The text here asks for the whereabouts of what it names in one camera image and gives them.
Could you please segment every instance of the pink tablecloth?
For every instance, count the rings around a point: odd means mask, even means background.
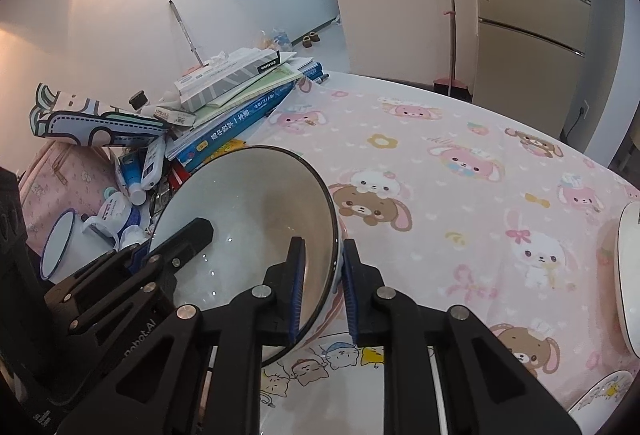
[[[567,408],[610,372],[637,370],[617,319],[613,249],[638,190],[471,104],[339,88],[296,89],[251,142],[314,166],[386,285],[437,309],[466,304]]]

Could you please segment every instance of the pink bag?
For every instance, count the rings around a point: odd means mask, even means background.
[[[56,219],[69,208],[94,215],[104,190],[117,187],[108,155],[100,147],[48,141],[20,180],[20,203],[29,238],[39,256]]]

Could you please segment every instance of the metal screw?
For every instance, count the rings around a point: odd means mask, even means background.
[[[376,294],[383,300],[390,300],[396,297],[396,289],[393,287],[378,287]]]
[[[469,309],[462,305],[453,305],[450,313],[455,319],[464,321],[469,317]]]
[[[175,312],[181,320],[190,320],[196,315],[196,307],[193,305],[183,305]]]
[[[256,285],[251,289],[251,294],[257,298],[267,298],[271,295],[271,287],[268,285]]]

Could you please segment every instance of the electric cord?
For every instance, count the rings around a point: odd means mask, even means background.
[[[569,134],[574,131],[575,125],[578,124],[580,118],[584,115],[584,108],[580,108],[580,112],[578,113],[578,118],[575,120],[574,125],[569,128],[569,131],[566,133],[566,137],[569,138]]]

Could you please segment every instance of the black cap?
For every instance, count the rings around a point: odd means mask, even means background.
[[[129,99],[129,104],[133,106],[134,110],[139,110],[148,102],[149,100],[146,98],[144,90],[140,90],[138,93],[133,94]]]

